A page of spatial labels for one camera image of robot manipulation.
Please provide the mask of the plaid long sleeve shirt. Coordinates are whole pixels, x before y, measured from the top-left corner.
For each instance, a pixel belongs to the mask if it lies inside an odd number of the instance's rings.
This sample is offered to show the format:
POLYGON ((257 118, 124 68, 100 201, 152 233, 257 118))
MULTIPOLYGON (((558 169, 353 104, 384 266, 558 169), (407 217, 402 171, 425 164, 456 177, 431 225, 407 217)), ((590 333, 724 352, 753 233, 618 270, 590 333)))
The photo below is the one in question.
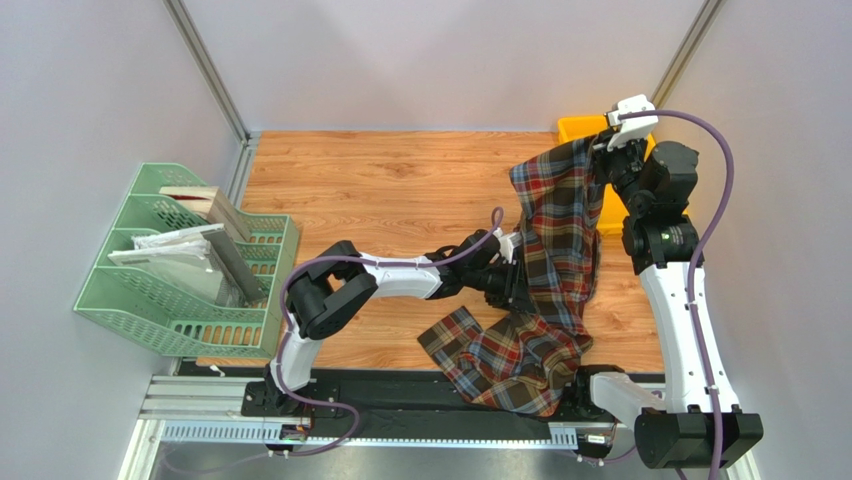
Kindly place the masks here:
POLYGON ((551 416, 593 345, 583 316, 600 269, 605 190, 595 178, 593 140, 561 144, 509 171, 532 312, 484 329, 460 307, 418 338, 469 404, 551 416))

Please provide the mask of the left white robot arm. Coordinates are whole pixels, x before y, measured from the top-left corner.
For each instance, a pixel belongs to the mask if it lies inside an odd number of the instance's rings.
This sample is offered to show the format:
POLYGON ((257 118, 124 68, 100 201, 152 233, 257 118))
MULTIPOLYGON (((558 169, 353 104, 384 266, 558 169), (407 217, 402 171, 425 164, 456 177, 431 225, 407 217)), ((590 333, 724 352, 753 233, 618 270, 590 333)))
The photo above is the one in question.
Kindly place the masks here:
POLYGON ((341 331, 372 299, 438 300, 469 288, 498 309, 531 313, 521 237, 478 230, 458 245, 413 258, 358 251, 342 240, 294 270, 280 291, 281 343, 264 374, 267 397, 283 407, 307 386, 322 342, 341 331))

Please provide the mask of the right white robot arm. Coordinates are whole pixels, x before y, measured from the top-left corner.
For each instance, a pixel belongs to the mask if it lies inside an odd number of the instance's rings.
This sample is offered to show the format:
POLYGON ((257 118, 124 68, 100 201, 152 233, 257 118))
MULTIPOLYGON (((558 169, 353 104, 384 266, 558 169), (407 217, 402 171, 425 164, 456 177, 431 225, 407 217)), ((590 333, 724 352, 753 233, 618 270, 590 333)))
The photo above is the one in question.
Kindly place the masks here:
POLYGON ((665 390, 656 396, 620 368, 584 367, 572 388, 576 406, 608 413, 634 435, 650 469, 732 466, 763 437, 760 416, 742 410, 730 385, 706 303, 700 238, 686 214, 698 180, 698 154, 677 142, 630 140, 591 148, 596 179, 627 210, 622 243, 651 306, 665 390))

